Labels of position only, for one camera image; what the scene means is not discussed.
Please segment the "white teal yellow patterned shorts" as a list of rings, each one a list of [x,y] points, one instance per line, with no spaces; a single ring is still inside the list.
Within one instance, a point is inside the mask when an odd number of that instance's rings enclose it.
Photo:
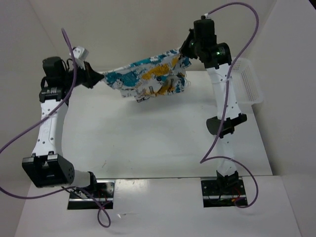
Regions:
[[[190,84],[186,79],[190,65],[189,58],[182,56],[177,48],[107,71],[103,81],[123,98],[133,97],[140,103],[183,92]]]

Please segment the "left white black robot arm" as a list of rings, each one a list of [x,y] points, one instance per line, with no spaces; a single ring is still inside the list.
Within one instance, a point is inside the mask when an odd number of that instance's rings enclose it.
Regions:
[[[62,133],[69,105],[71,88],[83,85],[92,88],[103,75],[94,71],[83,57],[74,58],[76,65],[60,57],[43,60],[45,76],[41,80],[39,101],[41,118],[38,139],[32,154],[23,158],[22,168],[38,188],[70,185],[75,179],[75,168],[62,154]]]

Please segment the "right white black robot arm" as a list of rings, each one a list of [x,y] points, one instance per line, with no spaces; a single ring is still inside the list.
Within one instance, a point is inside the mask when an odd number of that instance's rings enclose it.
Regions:
[[[200,60],[211,79],[217,115],[207,119],[206,126],[215,136],[212,148],[216,149],[218,158],[216,187],[219,195],[227,195],[239,179],[237,168],[232,161],[232,135],[235,127],[247,120],[247,116],[241,112],[237,103],[234,87],[230,84],[230,48],[224,42],[217,42],[214,21],[202,16],[189,30],[180,53],[190,59]]]

